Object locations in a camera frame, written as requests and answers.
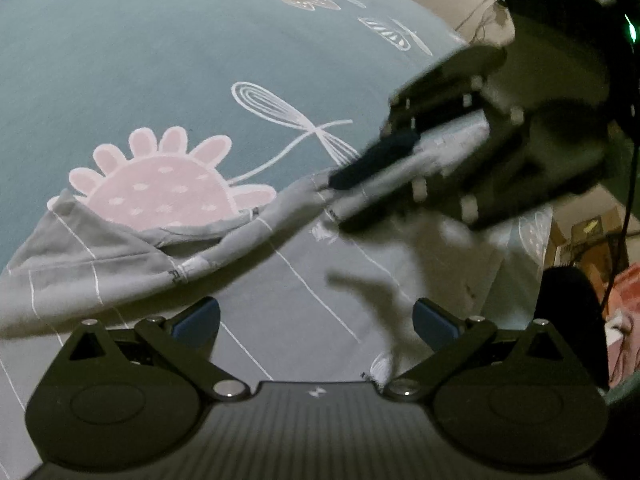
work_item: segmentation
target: white logo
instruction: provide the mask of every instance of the white logo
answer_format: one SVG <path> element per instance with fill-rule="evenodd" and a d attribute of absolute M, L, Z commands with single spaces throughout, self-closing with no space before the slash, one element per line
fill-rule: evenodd
<path fill-rule="evenodd" d="M 324 396 L 324 394 L 326 394 L 326 390 L 324 388 L 321 388 L 320 386 L 316 386 L 315 390 L 308 391 L 307 393 L 310 396 L 319 399 L 320 397 Z"/>

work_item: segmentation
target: bed sheet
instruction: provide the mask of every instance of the bed sheet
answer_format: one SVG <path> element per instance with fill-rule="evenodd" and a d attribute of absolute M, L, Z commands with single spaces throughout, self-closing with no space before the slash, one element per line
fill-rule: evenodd
<path fill-rule="evenodd" d="M 130 326 L 215 294 L 212 361 L 255 386 L 385 381 L 430 353 L 410 322 L 420 296 L 464 317 L 491 295 L 509 306 L 501 283 L 532 311 L 547 210 L 482 237 L 427 213 L 361 238 L 312 220 L 160 296 L 104 278 L 119 258 L 166 272 L 193 251 L 145 230 L 219 225 L 361 152 L 392 92 L 463 44 L 410 0 L 0 0 L 0 31 L 0 287 L 24 291 L 0 306 L 0 478 L 38 464 L 24 406 L 88 313 Z M 101 253 L 122 237 L 137 249 Z M 76 259 L 56 274 L 43 254 Z M 56 311 L 52 291 L 75 283 L 84 306 Z"/>

